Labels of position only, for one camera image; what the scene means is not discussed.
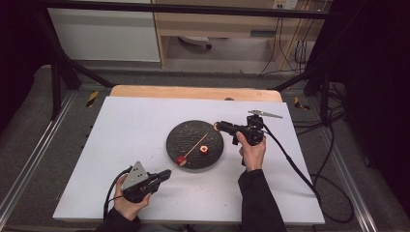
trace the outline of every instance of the black circular board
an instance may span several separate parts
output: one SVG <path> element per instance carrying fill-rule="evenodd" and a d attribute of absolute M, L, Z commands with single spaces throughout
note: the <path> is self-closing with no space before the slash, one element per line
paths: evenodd
<path fill-rule="evenodd" d="M 187 169 L 202 169 L 214 164 L 223 151 L 223 138 L 214 126 L 203 121 L 192 120 L 176 126 L 166 138 L 166 151 L 176 162 L 184 156 L 206 134 L 208 135 L 187 156 L 187 163 L 181 167 Z M 199 148 L 208 146 L 208 154 L 202 155 Z"/>

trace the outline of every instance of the desk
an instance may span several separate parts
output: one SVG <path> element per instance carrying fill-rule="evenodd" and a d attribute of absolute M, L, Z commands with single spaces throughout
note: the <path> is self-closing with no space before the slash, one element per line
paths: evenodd
<path fill-rule="evenodd" d="M 267 97 L 264 102 L 256 101 L 258 97 L 255 96 L 249 97 L 251 101 L 219 101 L 215 100 L 217 95 L 221 99 L 228 97 L 238 100 L 245 97 L 243 93 L 251 90 L 208 89 L 208 95 L 206 90 L 187 87 L 114 87 L 111 96 L 104 101 L 53 217 L 65 221 L 101 220 L 106 192 L 122 170 L 137 160 L 152 173 L 174 166 L 166 153 L 165 141 L 175 126 L 187 120 L 209 123 L 224 120 L 243 125 L 250 109 L 283 116 L 283 119 L 265 119 L 265 124 L 308 177 L 287 106 L 281 102 L 277 92 L 255 91 L 262 99 L 263 96 Z M 202 100 L 188 99 L 194 93 Z M 221 158 L 202 170 L 175 169 L 171 178 L 153 194 L 150 206 L 140 212 L 143 222 L 241 222 L 242 196 L 237 180 L 244 171 L 240 164 L 242 158 L 238 154 L 239 147 L 231 144 L 232 137 L 224 132 L 222 137 L 224 148 Z M 264 172 L 285 223 L 324 223 L 314 194 L 290 167 L 273 140 L 268 138 L 267 143 Z"/>
<path fill-rule="evenodd" d="M 276 8 L 274 0 L 151 0 L 153 4 L 172 5 L 202 5 L 218 7 L 242 7 L 272 9 Z M 317 3 L 308 0 L 297 1 L 294 10 L 317 11 Z M 274 32 L 278 19 L 261 16 L 237 16 L 237 15 L 211 15 L 211 14 L 172 14 L 154 13 L 159 43 L 161 63 L 166 65 L 166 56 L 170 37 L 214 37 L 214 38 L 255 38 L 267 40 L 271 49 L 274 50 L 274 61 L 279 70 L 289 70 L 286 59 L 292 61 L 292 52 L 298 41 L 315 42 L 323 25 L 324 20 L 309 20 L 301 18 L 285 18 L 278 26 L 277 35 L 281 24 L 281 50 L 278 48 L 278 36 L 276 45 L 271 37 L 255 37 L 252 31 Z"/>

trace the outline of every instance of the black curtain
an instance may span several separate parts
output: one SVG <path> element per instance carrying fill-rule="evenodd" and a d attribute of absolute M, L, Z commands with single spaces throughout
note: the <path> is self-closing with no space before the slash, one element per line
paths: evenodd
<path fill-rule="evenodd" d="M 0 131 L 15 115 L 34 82 L 34 73 L 50 64 L 46 39 L 30 23 L 21 0 L 2 0 L 0 7 Z"/>
<path fill-rule="evenodd" d="M 334 2 L 360 11 L 352 21 L 325 22 L 311 62 L 348 26 L 337 43 L 339 53 L 327 54 L 336 57 L 330 78 L 345 84 L 349 122 L 370 164 L 410 216 L 410 5 L 399 0 Z"/>

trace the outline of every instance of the white cabinet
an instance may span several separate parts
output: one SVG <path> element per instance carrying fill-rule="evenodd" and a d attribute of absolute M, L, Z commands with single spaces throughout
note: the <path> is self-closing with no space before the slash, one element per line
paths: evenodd
<path fill-rule="evenodd" d="M 150 0 L 105 1 L 151 3 Z M 160 61 L 152 13 L 48 11 L 63 49 L 73 59 Z"/>

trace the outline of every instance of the white tabletop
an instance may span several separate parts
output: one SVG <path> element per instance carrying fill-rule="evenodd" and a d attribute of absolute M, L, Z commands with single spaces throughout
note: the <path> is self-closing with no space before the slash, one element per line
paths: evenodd
<path fill-rule="evenodd" d="M 174 166 L 165 146 L 174 127 L 189 120 L 245 125 L 251 109 L 283 116 L 264 117 L 264 123 L 310 179 L 285 103 L 107 97 L 53 217 L 102 220 L 106 194 L 121 171 L 137 160 L 151 173 Z M 221 158 L 202 170 L 177 167 L 139 213 L 143 222 L 241 222 L 242 195 L 237 181 L 245 168 L 240 146 L 232 144 L 232 136 L 221 134 Z M 269 137 L 263 170 L 286 224 L 324 223 L 314 194 Z"/>

